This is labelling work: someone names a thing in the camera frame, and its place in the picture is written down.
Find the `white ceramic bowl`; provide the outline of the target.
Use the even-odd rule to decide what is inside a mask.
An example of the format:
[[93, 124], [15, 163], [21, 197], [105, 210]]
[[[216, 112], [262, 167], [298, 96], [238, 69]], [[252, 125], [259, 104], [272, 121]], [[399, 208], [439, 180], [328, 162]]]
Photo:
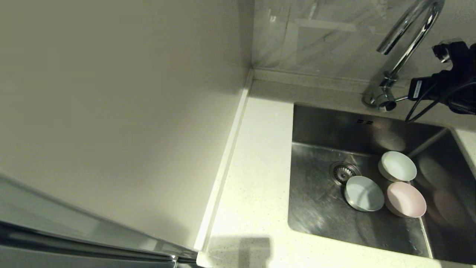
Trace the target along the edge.
[[415, 179], [418, 170], [415, 163], [399, 151], [384, 153], [378, 164], [379, 172], [392, 182], [409, 182]]

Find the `pink ceramic bowl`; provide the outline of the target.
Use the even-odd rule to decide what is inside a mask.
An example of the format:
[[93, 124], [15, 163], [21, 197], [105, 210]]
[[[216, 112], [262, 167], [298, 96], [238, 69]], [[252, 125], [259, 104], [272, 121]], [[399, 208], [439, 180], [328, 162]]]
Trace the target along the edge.
[[427, 212], [423, 195], [405, 182], [394, 182], [387, 187], [385, 205], [394, 215], [403, 218], [420, 218]]

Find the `pale blue ceramic bowl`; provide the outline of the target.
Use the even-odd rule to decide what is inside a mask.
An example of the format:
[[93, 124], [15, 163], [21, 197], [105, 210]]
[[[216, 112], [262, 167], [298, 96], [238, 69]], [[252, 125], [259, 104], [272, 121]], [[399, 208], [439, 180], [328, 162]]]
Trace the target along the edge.
[[379, 211], [385, 204], [379, 185], [362, 175], [352, 176], [347, 180], [344, 198], [352, 208], [362, 212]]

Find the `stainless steel kitchen sink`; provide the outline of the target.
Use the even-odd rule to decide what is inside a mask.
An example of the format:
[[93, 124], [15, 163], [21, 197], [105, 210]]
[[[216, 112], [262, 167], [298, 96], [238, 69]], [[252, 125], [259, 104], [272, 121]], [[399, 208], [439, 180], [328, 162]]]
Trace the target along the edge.
[[[415, 163], [410, 185], [426, 200], [423, 217], [398, 217], [386, 206], [357, 211], [329, 175], [332, 163], [352, 163], [386, 192], [391, 182], [378, 163], [388, 151]], [[301, 233], [476, 266], [476, 171], [445, 127], [295, 104], [288, 224]]]

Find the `chrome gooseneck faucet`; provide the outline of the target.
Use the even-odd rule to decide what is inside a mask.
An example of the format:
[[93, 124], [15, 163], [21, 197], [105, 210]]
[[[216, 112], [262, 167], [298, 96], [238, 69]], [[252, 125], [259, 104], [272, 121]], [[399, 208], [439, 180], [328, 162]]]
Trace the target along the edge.
[[388, 55], [415, 21], [421, 17], [423, 18], [421, 25], [416, 28], [414, 36], [405, 46], [405, 49], [396, 58], [391, 68], [383, 73], [383, 79], [379, 86], [372, 88], [364, 96], [363, 102], [365, 105], [376, 108], [381, 112], [389, 112], [396, 108], [396, 103], [400, 100], [394, 97], [391, 88], [397, 82], [399, 72], [432, 30], [445, 6], [445, 2], [446, 0], [415, 0], [394, 24], [376, 49], [381, 54]]

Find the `round metal drain strainer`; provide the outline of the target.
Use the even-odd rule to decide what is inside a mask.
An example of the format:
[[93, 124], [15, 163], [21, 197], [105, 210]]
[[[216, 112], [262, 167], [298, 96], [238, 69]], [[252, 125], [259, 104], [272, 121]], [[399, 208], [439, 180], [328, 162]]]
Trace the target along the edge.
[[361, 175], [361, 172], [352, 163], [334, 162], [329, 167], [329, 175], [337, 185], [346, 185], [350, 178]]

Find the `glossy grey appliance panel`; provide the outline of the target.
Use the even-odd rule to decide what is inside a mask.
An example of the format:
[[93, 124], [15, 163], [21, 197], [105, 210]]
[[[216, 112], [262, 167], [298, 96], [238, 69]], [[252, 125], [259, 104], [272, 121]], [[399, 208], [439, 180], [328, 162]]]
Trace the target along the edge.
[[0, 268], [202, 268], [197, 251], [0, 174]]

